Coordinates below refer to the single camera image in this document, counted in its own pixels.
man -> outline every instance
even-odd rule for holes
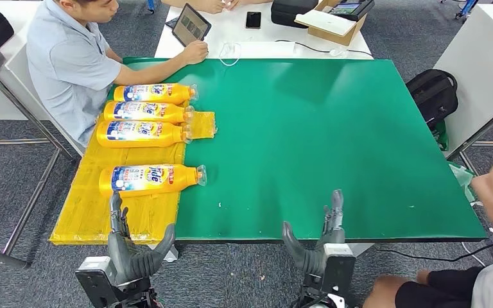
[[[117,9],[116,0],[43,0],[28,32],[35,89],[48,112],[84,147],[113,83],[158,83],[209,52],[206,43],[196,41],[172,59],[133,71],[121,64],[97,25],[110,21]]]
[[[493,167],[473,179],[487,215],[493,222]],[[493,264],[465,271],[420,271],[417,281],[377,278],[363,308],[493,308]]]
[[[238,4],[259,4],[267,3],[273,0],[162,0],[163,3],[177,8],[183,8],[186,3],[190,4],[194,9],[211,14],[221,13],[224,8],[233,10]]]

sleeve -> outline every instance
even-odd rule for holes
[[[118,77],[121,64],[102,55],[84,40],[67,40],[50,51],[57,79],[103,90]]]
[[[99,32],[99,35],[101,35],[101,41],[103,42],[103,47],[105,48],[105,50],[110,48],[110,45],[108,44],[108,42],[105,39],[105,37],[103,36],[103,34],[101,32]]]

person's leg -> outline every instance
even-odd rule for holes
[[[373,283],[373,290],[363,308],[395,308],[396,293],[408,280],[398,276],[380,276]]]
[[[148,3],[148,10],[154,14],[154,0],[146,0],[146,2]]]
[[[471,300],[473,285],[482,269],[470,268],[463,271],[453,269],[444,271],[421,270],[417,273],[417,282],[463,300]]]
[[[402,277],[381,276],[375,280],[373,290],[362,307],[470,308],[471,300],[462,300],[429,285],[419,284]]]

yellow detergent bottle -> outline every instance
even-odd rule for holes
[[[97,141],[106,148],[166,147],[190,143],[190,126],[148,121],[103,121],[97,127]]]
[[[155,85],[121,85],[114,89],[115,101],[149,101],[178,105],[184,101],[196,99],[196,85],[160,83]]]
[[[142,165],[107,168],[99,177],[99,189],[104,196],[119,191],[122,197],[174,193],[188,186],[207,185],[205,166]]]
[[[109,101],[103,111],[105,120],[139,120],[167,123],[190,123],[194,107],[185,108],[167,103],[147,103],[144,101]]]

tablet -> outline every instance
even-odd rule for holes
[[[173,28],[173,35],[186,47],[195,40],[203,40],[210,29],[211,24],[207,19],[204,19],[190,4],[186,3]]]
[[[178,21],[178,17],[175,17],[173,18],[172,20],[168,21],[165,23],[165,25],[171,29],[173,29],[175,27],[175,25],[177,24],[177,21]]]

